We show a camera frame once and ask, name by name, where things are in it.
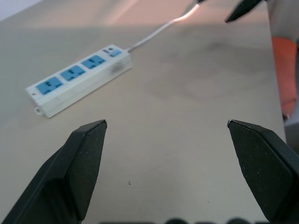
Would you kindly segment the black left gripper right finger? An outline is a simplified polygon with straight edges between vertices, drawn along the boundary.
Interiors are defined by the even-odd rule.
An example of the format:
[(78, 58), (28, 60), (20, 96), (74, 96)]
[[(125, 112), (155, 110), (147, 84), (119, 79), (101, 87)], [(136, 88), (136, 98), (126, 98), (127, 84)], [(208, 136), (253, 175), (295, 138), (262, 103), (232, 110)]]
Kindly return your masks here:
[(255, 200), (272, 224), (299, 224), (299, 155), (272, 130), (229, 120), (239, 165)]

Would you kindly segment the white blue power strip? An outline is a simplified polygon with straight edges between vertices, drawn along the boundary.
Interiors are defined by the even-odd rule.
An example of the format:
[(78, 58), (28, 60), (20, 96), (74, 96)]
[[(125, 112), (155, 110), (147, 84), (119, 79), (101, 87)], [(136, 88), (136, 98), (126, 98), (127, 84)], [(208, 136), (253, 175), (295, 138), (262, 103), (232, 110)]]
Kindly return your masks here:
[(51, 118), (132, 68), (127, 50), (109, 45), (26, 88), (37, 115)]

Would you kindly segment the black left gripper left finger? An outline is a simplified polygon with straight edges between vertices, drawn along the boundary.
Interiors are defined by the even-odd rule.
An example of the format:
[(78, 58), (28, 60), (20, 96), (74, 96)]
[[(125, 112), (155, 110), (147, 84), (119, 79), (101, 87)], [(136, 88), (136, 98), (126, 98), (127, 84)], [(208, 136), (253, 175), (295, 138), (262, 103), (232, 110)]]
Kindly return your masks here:
[(106, 129), (106, 120), (99, 120), (73, 131), (1, 224), (81, 224), (97, 182)]

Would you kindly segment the orange object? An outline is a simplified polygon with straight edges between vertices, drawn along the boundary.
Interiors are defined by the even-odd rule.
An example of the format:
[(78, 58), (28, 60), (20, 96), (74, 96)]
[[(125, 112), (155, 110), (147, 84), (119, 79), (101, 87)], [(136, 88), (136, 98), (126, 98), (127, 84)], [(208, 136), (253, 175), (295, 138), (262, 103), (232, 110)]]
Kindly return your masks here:
[(283, 118), (289, 119), (297, 102), (295, 63), (298, 47), (287, 38), (273, 36), (271, 39), (281, 110)]

